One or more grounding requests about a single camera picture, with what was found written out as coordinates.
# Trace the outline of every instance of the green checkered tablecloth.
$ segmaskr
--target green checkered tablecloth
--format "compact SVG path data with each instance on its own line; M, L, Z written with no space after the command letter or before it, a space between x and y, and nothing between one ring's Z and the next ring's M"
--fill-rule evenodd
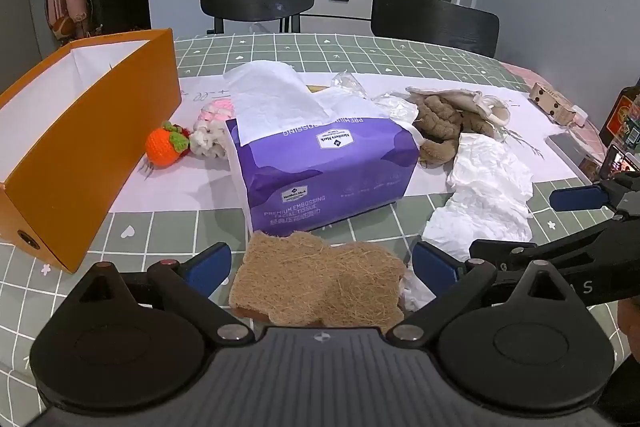
M279 60L297 71L380 73L446 78L528 91L524 81L500 62L460 50L372 37L276 34L177 39L175 57L179 76L222 74L251 60ZM607 219L602 210L553 211L548 197L554 188L579 185L577 178L539 183L528 205L533 241L539 245L586 229ZM334 223L314 233L339 245L350 241L380 243L401 259L422 233L434 209L449 194L411 196L365 214ZM0 425L25 425L44 409L29 367L34 338L71 288L97 261L111 261L121 271L140 271L166 257L185 261L216 241L225 241L233 253L228 283L210 297L228 307L228 294L246 249L247 231L239 209L189 212L109 214L98 231L82 266L73 275L62 273L0 243ZM591 308L591 314L609 337L620 364L629 354L626 337L615 322L616 304ZM262 325L251 320L253 328Z

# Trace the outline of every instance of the bottle label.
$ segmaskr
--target bottle label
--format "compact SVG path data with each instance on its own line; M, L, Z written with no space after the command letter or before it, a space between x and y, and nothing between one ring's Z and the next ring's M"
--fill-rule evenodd
M607 121L607 130L613 135L617 136L620 132L620 128L626 121L626 115L628 115L629 107L631 107L633 101L626 96L621 96L618 100L618 105L613 111L611 118Z

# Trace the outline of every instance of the white heart pattern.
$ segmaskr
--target white heart pattern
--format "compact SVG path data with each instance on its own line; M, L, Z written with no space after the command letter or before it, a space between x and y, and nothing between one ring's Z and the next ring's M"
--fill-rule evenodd
M129 225L126 229L124 229L122 231L122 233L120 234L121 238L125 238L125 237L133 237L133 235L136 233L136 230L134 230L134 228Z

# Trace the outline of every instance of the pink bag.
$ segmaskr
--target pink bag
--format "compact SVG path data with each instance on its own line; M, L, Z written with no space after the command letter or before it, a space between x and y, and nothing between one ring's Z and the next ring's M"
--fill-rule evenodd
M47 0L47 19L49 26L53 26L58 19L68 15L65 0Z
M81 22L87 18L86 0L66 0L66 8L69 16L75 22Z

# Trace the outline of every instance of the orange crochet fruit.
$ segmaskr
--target orange crochet fruit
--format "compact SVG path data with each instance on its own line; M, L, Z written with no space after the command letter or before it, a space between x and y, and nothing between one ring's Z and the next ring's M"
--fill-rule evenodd
M180 153L169 141L170 134L170 131L160 127L146 137L146 157L156 167L168 167L180 157Z

